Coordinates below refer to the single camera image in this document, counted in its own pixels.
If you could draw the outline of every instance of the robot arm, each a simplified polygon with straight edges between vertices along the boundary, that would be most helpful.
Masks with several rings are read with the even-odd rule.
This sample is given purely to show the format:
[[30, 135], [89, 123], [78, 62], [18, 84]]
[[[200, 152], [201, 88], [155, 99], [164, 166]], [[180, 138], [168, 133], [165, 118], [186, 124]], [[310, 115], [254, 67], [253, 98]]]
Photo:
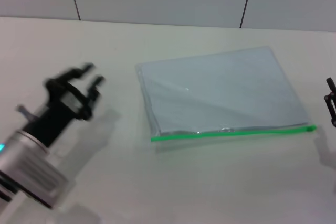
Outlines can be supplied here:
[[336, 111], [335, 111], [335, 101], [336, 101], [336, 86], [331, 78], [327, 79], [327, 84], [331, 90], [330, 94], [324, 97], [325, 103], [327, 104], [329, 113], [331, 115], [331, 123], [336, 127]]
[[97, 86], [104, 77], [96, 76], [86, 96], [69, 81], [80, 79], [93, 68], [73, 68], [48, 79], [45, 87], [49, 100], [37, 115], [0, 144], [0, 197], [10, 202], [22, 190], [28, 196], [52, 208], [67, 188], [67, 179], [45, 158], [48, 148], [73, 120], [90, 120], [100, 97]]

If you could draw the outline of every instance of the plastic bag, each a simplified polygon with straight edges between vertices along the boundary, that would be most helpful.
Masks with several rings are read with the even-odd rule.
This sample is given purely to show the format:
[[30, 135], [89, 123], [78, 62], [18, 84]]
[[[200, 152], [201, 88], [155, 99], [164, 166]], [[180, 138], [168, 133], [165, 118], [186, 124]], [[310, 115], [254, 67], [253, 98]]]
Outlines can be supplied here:
[[155, 141], [310, 122], [268, 47], [148, 62], [136, 70]]

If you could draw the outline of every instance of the white paper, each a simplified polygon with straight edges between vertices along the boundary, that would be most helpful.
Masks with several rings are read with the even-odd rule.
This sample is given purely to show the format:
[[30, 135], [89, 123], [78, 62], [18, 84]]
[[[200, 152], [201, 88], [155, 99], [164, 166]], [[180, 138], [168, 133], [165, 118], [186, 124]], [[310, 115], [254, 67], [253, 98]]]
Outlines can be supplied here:
[[138, 74], [157, 135], [309, 122], [268, 47], [148, 62]]

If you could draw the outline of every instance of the table surface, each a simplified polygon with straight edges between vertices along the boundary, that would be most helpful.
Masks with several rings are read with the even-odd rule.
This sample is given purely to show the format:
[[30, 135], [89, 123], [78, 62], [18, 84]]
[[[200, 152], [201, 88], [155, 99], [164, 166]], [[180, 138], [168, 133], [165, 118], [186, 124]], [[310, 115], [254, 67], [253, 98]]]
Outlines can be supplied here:
[[[260, 46], [318, 132], [150, 143], [137, 63]], [[78, 205], [106, 223], [335, 222], [336, 129], [323, 96], [336, 77], [336, 33], [0, 18], [0, 60], [2, 139], [24, 123], [17, 104], [45, 102], [46, 77], [93, 62], [107, 79], [95, 119], [74, 123], [51, 150], [77, 182], [63, 204], [50, 212], [19, 194], [1, 223], [46, 223]]]

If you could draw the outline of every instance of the green zipper seal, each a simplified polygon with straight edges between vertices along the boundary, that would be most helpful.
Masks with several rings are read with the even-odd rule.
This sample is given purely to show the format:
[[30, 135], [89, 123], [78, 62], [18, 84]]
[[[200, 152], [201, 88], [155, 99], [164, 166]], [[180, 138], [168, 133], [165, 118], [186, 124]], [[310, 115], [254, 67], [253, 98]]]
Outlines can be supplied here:
[[312, 132], [317, 129], [316, 125], [307, 125], [302, 127], [290, 129], [274, 129], [274, 130], [253, 130], [253, 131], [233, 131], [233, 132], [208, 132], [200, 134], [180, 134], [180, 135], [167, 135], [167, 136], [154, 136], [151, 142], [160, 142], [167, 140], [188, 139], [188, 138], [201, 138], [212, 136], [245, 136], [254, 134], [296, 134], [302, 132]]

